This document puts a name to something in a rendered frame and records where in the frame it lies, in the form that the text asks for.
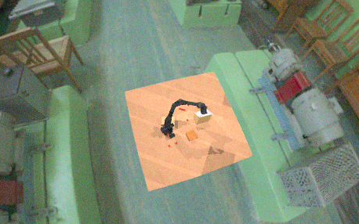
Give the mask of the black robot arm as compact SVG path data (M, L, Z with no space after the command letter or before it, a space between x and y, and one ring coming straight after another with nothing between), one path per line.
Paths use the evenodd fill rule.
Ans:
M171 109L169 111L168 116L165 118L165 123L163 127L160 127L161 129L161 133L163 133L164 135L168 135L169 131L168 130L172 130L172 127L174 126L172 122L172 115L174 113L174 110L176 109L176 107L181 106L181 105L191 105L191 106L197 106L198 108L201 108L201 113L202 114L207 114L207 109L208 107L202 103L202 102L190 102L190 101L186 101L183 99L178 99L177 101L175 101L172 106Z

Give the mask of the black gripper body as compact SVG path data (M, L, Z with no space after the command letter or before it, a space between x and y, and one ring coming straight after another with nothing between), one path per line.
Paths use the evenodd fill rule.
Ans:
M168 130L168 131L169 131L169 134L170 134L170 135L169 135L170 139L171 139L171 138L174 138L174 137L175 137L175 134L172 133L173 130Z

